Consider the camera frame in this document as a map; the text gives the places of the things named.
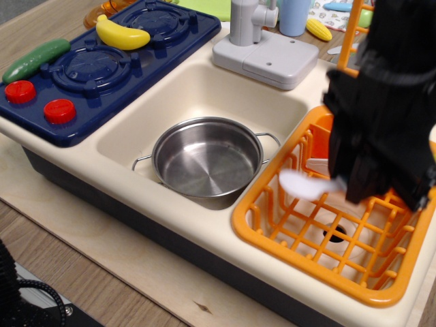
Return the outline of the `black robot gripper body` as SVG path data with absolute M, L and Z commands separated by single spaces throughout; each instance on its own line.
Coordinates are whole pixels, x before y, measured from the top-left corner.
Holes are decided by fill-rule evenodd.
M 324 103 L 356 126 L 356 158 L 376 158 L 390 189 L 418 211 L 435 185 L 435 2 L 377 1 L 357 57 L 356 77 L 328 72 Z

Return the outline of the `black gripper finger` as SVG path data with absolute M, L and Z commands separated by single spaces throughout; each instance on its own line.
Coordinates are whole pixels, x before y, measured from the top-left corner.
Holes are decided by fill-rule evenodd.
M 328 169 L 333 178 L 348 180 L 356 158 L 358 130 L 345 115 L 335 115 L 329 139 Z
M 384 195 L 389 188 L 389 178 L 378 160 L 372 155 L 358 155 L 348 178 L 346 200 L 358 204 L 365 198 Z

